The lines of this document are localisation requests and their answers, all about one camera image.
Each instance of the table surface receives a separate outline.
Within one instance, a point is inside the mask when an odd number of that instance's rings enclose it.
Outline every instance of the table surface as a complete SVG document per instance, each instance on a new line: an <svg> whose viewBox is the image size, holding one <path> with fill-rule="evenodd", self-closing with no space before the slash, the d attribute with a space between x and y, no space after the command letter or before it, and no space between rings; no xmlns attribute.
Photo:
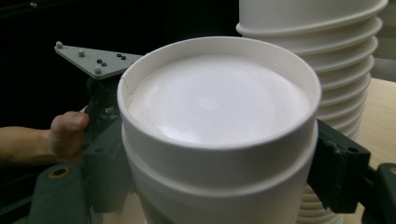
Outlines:
<svg viewBox="0 0 396 224"><path fill-rule="evenodd" d="M356 142L371 152L371 167L396 163L396 82L372 78ZM363 209L345 215L344 224L361 224Z"/></svg>

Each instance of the white cylinder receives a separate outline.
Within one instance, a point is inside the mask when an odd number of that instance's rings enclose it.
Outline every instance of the white cylinder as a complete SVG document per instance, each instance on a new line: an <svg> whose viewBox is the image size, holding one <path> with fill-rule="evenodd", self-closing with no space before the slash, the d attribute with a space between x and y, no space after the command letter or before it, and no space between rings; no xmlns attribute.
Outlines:
<svg viewBox="0 0 396 224"><path fill-rule="evenodd" d="M162 217L295 222L321 96L301 58L243 37L184 40L131 65L117 95L137 191Z"/></svg>

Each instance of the dark background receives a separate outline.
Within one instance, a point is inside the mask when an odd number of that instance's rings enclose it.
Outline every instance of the dark background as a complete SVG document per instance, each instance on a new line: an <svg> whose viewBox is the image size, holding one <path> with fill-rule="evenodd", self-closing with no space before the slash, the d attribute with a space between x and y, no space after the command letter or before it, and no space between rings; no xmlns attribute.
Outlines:
<svg viewBox="0 0 396 224"><path fill-rule="evenodd" d="M64 45L144 55L192 37L238 35L238 0L24 0L0 3L0 127L47 129L88 103L88 75Z"/></svg>

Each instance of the screw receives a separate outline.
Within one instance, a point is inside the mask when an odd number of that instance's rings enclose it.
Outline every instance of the screw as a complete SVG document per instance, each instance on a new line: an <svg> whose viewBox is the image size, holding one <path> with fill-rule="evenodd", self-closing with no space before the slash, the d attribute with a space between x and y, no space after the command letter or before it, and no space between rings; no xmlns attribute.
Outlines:
<svg viewBox="0 0 396 224"><path fill-rule="evenodd" d="M64 47L64 45L62 44L62 42L60 42L60 41L56 42L57 49L62 49L63 47Z"/></svg>
<svg viewBox="0 0 396 224"><path fill-rule="evenodd" d="M79 57L84 57L84 56L85 56L84 50L82 50L82 49L79 50L79 51L78 51L78 56L79 56Z"/></svg>
<svg viewBox="0 0 396 224"><path fill-rule="evenodd" d="M100 68L99 66L95 66L95 74L102 74L102 68Z"/></svg>

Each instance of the bolt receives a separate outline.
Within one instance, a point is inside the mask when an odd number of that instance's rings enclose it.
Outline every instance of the bolt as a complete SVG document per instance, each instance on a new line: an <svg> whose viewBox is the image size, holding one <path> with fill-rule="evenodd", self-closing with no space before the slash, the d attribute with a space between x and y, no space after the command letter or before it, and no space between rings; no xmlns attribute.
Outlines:
<svg viewBox="0 0 396 224"><path fill-rule="evenodd" d="M100 68L99 66L95 66L95 74L102 74L102 68Z"/></svg>
<svg viewBox="0 0 396 224"><path fill-rule="evenodd" d="M57 49L62 49L63 47L64 47L64 45L62 44L62 42L60 42L60 41L56 42Z"/></svg>
<svg viewBox="0 0 396 224"><path fill-rule="evenodd" d="M79 50L79 51L78 51L78 56L81 57L81 58L84 57L84 56L85 56L84 50L82 50L82 49Z"/></svg>
<svg viewBox="0 0 396 224"><path fill-rule="evenodd" d="M112 112L114 112L114 106L111 106L111 107L109 107L109 108L105 108L105 112L106 112L106 113L112 113Z"/></svg>
<svg viewBox="0 0 396 224"><path fill-rule="evenodd" d="M52 170L49 173L49 178L50 179L58 179L62 178L70 173L70 168L65 166L65 167L58 167L55 170Z"/></svg>

